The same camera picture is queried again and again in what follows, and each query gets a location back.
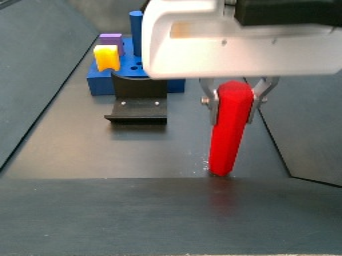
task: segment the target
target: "dark gray surface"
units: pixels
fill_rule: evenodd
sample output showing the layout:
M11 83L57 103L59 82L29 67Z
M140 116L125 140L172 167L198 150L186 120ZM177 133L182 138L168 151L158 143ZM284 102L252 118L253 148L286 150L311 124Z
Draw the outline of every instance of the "dark gray surface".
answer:
M69 0L75 9L102 33L131 34L131 11L141 9L145 0Z
M342 190L296 179L3 180L0 209L9 255L342 251Z
M95 38L61 0L0 10L0 167L61 89Z
M188 81L185 94L169 94L168 126L113 126L103 116L114 96L93 97L89 90L91 61L90 51L3 178L208 177L212 125L198 80ZM288 177L260 115L246 128L233 176Z
M292 175L342 186L342 72L281 78L262 114Z

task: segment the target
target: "gray wall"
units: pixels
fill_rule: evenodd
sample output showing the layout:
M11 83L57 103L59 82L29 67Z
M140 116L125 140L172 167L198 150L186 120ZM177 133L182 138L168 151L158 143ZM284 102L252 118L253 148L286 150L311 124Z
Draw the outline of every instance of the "gray wall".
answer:
M131 34L130 11L141 9L144 0L69 0L99 32Z

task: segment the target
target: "red object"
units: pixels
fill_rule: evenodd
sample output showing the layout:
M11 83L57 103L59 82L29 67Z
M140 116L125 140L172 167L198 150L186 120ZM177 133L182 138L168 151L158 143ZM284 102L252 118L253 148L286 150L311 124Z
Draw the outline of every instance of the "red object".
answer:
M226 176L233 171L254 96L249 84L238 81L222 84L218 95L218 122L212 134L209 167L216 175Z

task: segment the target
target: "blue lego brick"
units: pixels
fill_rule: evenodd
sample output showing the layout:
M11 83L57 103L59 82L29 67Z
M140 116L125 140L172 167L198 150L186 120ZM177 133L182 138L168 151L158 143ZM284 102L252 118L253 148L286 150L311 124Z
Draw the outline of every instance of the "blue lego brick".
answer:
M144 70L142 57L134 55L134 45L133 38L123 38L125 43L125 55L121 56L121 70L114 71L113 69L106 69L99 72L97 62L93 61L87 81L91 90L91 94L97 95L113 95L114 83L111 79L111 72L118 76L131 77L131 78L149 78ZM173 79L168 82L169 93L182 93L185 92L186 79Z
M91 63L89 75L87 75L89 86L91 90L91 95L113 95L114 86L111 78L111 70L106 69L103 72L98 70L97 61Z
M182 93L186 91L186 79L172 79L168 81L168 92Z
M144 70L142 56L134 55L134 44L133 38L123 38L125 55L121 56L122 68L114 73L118 76L133 77L133 78L149 78Z

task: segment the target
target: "purple block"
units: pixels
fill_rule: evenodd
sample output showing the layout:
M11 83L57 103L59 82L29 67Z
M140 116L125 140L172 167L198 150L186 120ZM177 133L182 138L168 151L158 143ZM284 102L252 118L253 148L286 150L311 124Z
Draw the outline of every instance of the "purple block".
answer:
M119 55L125 55L123 35L122 34L101 34L102 45L118 45Z

